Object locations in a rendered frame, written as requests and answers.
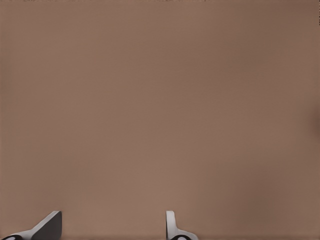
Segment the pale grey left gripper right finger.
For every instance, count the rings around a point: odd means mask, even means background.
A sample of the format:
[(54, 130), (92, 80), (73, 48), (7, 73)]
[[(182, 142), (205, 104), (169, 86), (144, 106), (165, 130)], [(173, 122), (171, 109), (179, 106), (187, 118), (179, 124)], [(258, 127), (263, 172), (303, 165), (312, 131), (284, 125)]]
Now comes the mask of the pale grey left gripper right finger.
[(185, 230), (181, 230), (177, 227), (175, 212), (167, 210), (166, 216), (166, 240), (198, 240), (198, 237)]

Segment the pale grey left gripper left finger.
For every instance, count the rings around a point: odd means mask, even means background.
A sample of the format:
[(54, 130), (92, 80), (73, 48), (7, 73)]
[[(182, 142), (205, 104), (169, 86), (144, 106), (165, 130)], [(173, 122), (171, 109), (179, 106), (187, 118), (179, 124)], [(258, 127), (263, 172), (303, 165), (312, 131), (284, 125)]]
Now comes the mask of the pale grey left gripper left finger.
[(31, 229), (12, 233), (1, 240), (60, 240), (62, 211), (55, 210)]

